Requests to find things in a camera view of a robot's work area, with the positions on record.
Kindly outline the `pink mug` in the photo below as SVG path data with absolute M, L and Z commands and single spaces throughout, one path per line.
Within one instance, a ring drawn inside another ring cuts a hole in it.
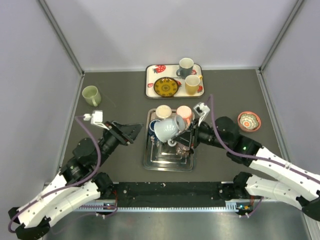
M 183 120 L 189 125 L 193 120 L 193 112 L 190 107 L 181 105 L 176 109 L 176 114 L 181 116 Z

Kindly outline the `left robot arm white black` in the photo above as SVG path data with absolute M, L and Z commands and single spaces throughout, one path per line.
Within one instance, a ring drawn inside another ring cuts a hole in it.
M 96 139 L 81 116 L 75 120 L 86 132 L 53 180 L 31 201 L 9 210 L 8 231 L 19 240 L 38 240 L 75 209 L 99 198 L 109 198 L 113 181 L 99 168 L 118 146 L 134 143 L 143 124 L 98 122 L 102 135 Z

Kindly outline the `light blue mug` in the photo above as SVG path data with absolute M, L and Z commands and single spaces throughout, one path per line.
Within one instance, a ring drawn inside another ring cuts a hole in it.
M 154 124 L 154 133 L 162 143 L 172 141 L 176 135 L 185 129 L 185 121 L 180 115 L 160 120 Z

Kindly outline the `light green mug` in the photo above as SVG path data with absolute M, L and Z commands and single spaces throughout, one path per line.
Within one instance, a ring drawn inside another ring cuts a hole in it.
M 82 90 L 82 96 L 85 101 L 92 107 L 98 107 L 102 101 L 101 94 L 98 88 L 94 85 L 89 85 Z

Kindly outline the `mauve purple mug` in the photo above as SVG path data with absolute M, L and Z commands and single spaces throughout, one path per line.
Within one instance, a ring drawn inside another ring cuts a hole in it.
M 181 156 L 187 156 L 190 154 L 190 148 L 185 145 L 178 144 L 176 146 L 176 153 Z

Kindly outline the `dark blue mug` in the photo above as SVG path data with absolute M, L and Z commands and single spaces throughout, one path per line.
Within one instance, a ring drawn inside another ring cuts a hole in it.
M 150 121 L 150 123 L 148 125 L 148 136 L 154 141 L 159 140 L 156 136 L 156 133 L 155 133 L 155 124 L 160 121 L 161 121 L 160 119 L 153 119 Z

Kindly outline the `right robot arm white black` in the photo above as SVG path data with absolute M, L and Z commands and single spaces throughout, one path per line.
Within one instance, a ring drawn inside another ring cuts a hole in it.
M 262 172 L 272 180 L 241 172 L 233 180 L 238 198 L 259 196 L 291 205 L 315 221 L 320 219 L 320 176 L 272 153 L 261 143 L 240 134 L 239 127 L 223 116 L 210 126 L 195 119 L 173 141 L 191 150 L 205 144 L 226 150 L 233 162 Z

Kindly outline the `cream white mug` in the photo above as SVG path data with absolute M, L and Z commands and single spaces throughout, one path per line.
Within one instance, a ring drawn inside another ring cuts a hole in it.
M 168 105 L 159 105 L 155 110 L 156 117 L 160 120 L 169 118 L 172 115 L 172 109 Z

